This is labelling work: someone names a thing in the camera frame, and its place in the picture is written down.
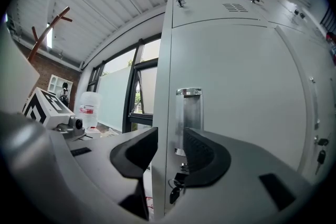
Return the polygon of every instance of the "air vent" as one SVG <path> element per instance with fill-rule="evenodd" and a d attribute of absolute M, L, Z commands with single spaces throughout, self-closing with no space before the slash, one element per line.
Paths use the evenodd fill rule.
<path fill-rule="evenodd" d="M 223 4 L 229 12 L 248 12 L 241 4 Z"/>

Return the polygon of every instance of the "white shelf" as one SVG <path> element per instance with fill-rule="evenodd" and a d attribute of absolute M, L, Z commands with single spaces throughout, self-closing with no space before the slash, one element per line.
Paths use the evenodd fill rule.
<path fill-rule="evenodd" d="M 52 92 L 56 94 L 58 91 L 62 90 L 63 83 L 68 83 L 68 92 L 69 92 L 69 99 L 70 99 L 70 93 L 72 88 L 72 81 L 60 78 L 55 75 L 51 75 L 50 82 L 48 86 L 48 92 Z"/>

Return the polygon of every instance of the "window frame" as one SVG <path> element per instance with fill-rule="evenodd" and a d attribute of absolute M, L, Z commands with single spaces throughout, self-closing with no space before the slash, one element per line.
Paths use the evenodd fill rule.
<path fill-rule="evenodd" d="M 97 91 L 99 78 L 102 76 L 105 64 L 112 61 L 113 59 L 135 49 L 134 57 L 132 60 L 131 70 L 128 78 L 126 93 L 125 93 L 125 102 L 124 102 L 124 110 L 123 110 L 123 120 L 122 120 L 122 133 L 131 132 L 132 131 L 132 122 L 133 123 L 140 123 L 144 125 L 152 125 L 153 124 L 153 115 L 152 114 L 137 114 L 133 113 L 132 109 L 134 107 L 135 100 L 135 93 L 136 93 L 136 83 L 138 78 L 138 71 L 154 68 L 158 66 L 158 58 L 154 58 L 151 60 L 147 60 L 141 62 L 141 57 L 143 53 L 144 46 L 150 42 L 155 40 L 161 39 L 161 33 L 153 35 L 151 37 L 145 39 L 139 39 L 138 42 L 128 46 L 127 48 L 117 52 L 116 54 L 112 55 L 108 59 L 104 60 L 101 64 L 94 67 L 90 76 L 90 80 L 87 86 L 87 91 L 89 88 L 94 85 L 93 92 Z M 141 105 L 143 107 L 143 100 L 142 100 L 142 92 L 140 89 L 140 96 L 141 96 Z"/>

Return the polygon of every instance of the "fluorescent light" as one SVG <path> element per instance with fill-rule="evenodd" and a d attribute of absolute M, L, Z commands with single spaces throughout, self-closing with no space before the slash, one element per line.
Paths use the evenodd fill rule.
<path fill-rule="evenodd" d="M 47 46 L 49 48 L 52 48 L 52 43 L 53 43 L 53 29 L 51 29 L 49 31 L 49 33 L 47 34 Z"/>

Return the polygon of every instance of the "window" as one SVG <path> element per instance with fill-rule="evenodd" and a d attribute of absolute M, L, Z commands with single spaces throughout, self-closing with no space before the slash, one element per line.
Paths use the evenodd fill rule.
<path fill-rule="evenodd" d="M 102 133 L 152 126 L 160 38 L 140 39 L 93 69 L 87 90 L 102 96 L 97 126 Z"/>

